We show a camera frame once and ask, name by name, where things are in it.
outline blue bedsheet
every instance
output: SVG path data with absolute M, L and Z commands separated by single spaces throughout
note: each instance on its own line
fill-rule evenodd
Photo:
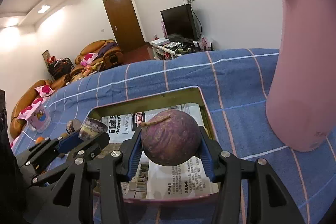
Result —
M 309 153 L 293 151 L 275 136 L 266 119 L 265 100 L 277 60 L 277 49 L 238 49 L 200 52 L 171 61 L 143 61 L 97 73 L 58 90 L 45 103 L 52 122 L 42 136 L 57 138 L 65 132 L 67 121 L 83 121 L 96 106 L 196 85 L 203 92 L 223 150 L 239 158 L 267 159 L 306 223 L 317 224 L 336 197 L 336 134 L 331 133 Z M 27 127 L 24 132 L 13 148 L 16 155 L 38 137 Z M 50 168 L 62 161 L 57 158 Z M 242 215 L 246 215 L 247 183 L 242 187 Z M 97 200 L 94 220 L 100 223 Z M 210 223 L 214 205 L 127 208 L 131 223 L 182 224 Z

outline chair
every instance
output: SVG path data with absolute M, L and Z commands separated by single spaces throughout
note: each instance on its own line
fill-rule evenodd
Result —
M 19 136 L 26 125 L 26 120 L 18 119 L 17 116 L 20 114 L 20 111 L 29 106 L 37 97 L 40 97 L 38 92 L 35 90 L 38 86 L 42 85 L 50 85 L 50 87 L 57 91 L 58 89 L 66 86 L 66 83 L 70 81 L 69 75 L 64 75 L 60 79 L 55 82 L 51 82 L 50 80 L 40 80 L 33 84 L 27 92 L 20 98 L 20 100 L 15 105 L 12 116 L 11 123 L 9 126 L 9 133 L 13 139 Z
M 85 55 L 91 52 L 98 53 L 99 50 L 102 47 L 106 46 L 108 42 L 115 42 L 115 41 L 113 39 L 98 40 L 86 46 L 80 52 L 79 56 L 76 57 L 75 59 L 76 66 L 71 71 L 70 77 L 71 78 L 74 77 L 75 75 L 79 74 L 84 69 L 84 66 L 82 66 L 80 63 L 85 57 Z M 122 54 L 121 48 L 117 46 L 117 47 L 113 47 L 109 49 L 106 53 L 104 53 L 103 57 L 95 59 L 90 65 L 93 66 L 94 64 L 100 61 L 104 61 L 104 69 L 110 69 L 112 67 L 121 65 L 123 63 L 123 54 Z

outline ceiling light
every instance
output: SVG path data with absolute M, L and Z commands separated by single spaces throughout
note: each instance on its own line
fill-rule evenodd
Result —
M 38 13 L 43 14 L 45 11 L 47 11 L 50 8 L 49 5 L 42 5 L 42 8 Z

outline pink cup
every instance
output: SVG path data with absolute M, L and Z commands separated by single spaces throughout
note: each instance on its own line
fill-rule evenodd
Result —
M 43 107 L 42 102 L 33 105 L 31 115 L 27 119 L 28 126 L 37 133 L 42 133 L 46 130 L 51 122 L 51 117 L 46 109 Z

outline television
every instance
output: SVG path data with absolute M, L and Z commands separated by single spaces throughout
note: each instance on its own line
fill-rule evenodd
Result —
M 197 41 L 197 32 L 190 4 L 161 11 L 168 39 L 177 42 Z

